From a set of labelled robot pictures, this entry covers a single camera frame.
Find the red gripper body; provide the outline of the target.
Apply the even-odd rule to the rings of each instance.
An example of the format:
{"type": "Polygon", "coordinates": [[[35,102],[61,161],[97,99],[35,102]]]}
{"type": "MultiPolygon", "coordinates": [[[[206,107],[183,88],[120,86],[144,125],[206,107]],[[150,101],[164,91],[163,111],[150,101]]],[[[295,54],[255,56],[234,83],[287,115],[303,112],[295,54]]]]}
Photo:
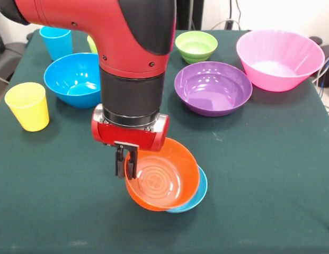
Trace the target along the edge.
{"type": "Polygon", "coordinates": [[[103,105],[99,104],[92,115],[91,130],[94,140],[110,146],[128,144],[140,150],[160,151],[168,132],[169,122],[168,115],[158,113],[156,121],[149,126],[118,126],[104,118],[103,105]]]}

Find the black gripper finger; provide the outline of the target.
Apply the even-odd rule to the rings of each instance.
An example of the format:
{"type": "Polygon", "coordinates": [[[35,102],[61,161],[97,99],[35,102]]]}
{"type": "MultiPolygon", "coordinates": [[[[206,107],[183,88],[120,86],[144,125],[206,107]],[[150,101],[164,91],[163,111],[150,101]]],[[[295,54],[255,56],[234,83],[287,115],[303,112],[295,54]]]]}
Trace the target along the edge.
{"type": "Polygon", "coordinates": [[[127,161],[127,177],[129,180],[137,178],[137,159],[138,150],[133,149],[129,151],[129,159],[127,161]]]}
{"type": "Polygon", "coordinates": [[[122,145],[116,146],[115,152],[115,175],[119,178],[125,177],[125,157],[124,157],[124,148],[122,145]]]}

